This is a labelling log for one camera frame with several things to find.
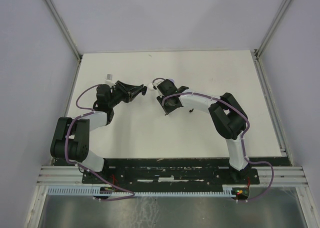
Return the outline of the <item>black earbud charging case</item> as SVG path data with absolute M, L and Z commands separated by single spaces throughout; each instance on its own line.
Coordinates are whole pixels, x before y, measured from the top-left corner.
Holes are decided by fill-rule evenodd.
M 144 86 L 141 90 L 141 94 L 144 96 L 147 93 L 147 90 L 148 90 L 147 86 Z

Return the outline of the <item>white earbud charging case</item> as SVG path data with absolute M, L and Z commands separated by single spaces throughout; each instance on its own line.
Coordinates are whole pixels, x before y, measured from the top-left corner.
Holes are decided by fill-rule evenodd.
M 147 85 L 147 88 L 148 88 L 149 90 L 151 90 L 151 91 L 155 91 L 155 90 L 156 90 L 156 89 L 154 88 L 153 83 L 149 83 L 149 84 Z

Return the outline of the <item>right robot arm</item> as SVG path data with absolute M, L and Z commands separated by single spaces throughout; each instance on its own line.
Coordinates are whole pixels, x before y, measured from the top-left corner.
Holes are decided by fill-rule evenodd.
M 218 134 L 226 140 L 229 153 L 229 177 L 234 183 L 242 183 L 251 168 L 242 146 L 244 133 L 248 130 L 248 116 L 231 93 L 210 96 L 191 90 L 187 86 L 177 88 L 171 79 L 157 78 L 152 81 L 158 91 L 158 102 L 166 115 L 178 108 L 189 108 L 210 115 Z

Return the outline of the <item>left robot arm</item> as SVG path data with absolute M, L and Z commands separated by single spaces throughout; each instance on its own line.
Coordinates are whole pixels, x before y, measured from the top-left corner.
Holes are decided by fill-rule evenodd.
M 90 132 L 109 125 L 113 120 L 116 105 L 132 102 L 137 95 L 145 95 L 148 88 L 145 85 L 135 86 L 116 81 L 89 87 L 79 97 L 94 88 L 96 100 L 91 108 L 81 107 L 79 99 L 75 102 L 79 109 L 87 110 L 87 113 L 75 118 L 58 119 L 50 154 L 53 158 L 64 159 L 69 164 L 93 171 L 93 177 L 98 182 L 105 183 L 110 179 L 111 171 L 106 168 L 105 159 L 90 150 Z

